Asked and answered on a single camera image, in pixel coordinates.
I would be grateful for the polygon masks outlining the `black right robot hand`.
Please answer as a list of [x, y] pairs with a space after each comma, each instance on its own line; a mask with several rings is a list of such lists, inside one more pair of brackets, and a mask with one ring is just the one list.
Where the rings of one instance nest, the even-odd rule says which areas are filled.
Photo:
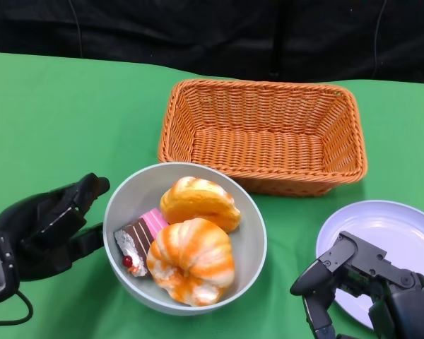
[[328, 309], [337, 290], [372, 300], [368, 314], [378, 338], [424, 338], [424, 275], [393, 266], [386, 251], [349, 233], [296, 279], [290, 293], [302, 297], [315, 338], [339, 338]]

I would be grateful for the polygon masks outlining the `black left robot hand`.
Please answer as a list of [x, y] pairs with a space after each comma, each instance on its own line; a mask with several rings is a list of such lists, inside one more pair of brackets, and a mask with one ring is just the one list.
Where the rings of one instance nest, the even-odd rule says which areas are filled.
[[87, 174], [72, 183], [19, 201], [0, 213], [22, 281], [50, 278], [104, 245], [102, 224], [88, 229], [86, 213], [108, 192], [105, 177]]

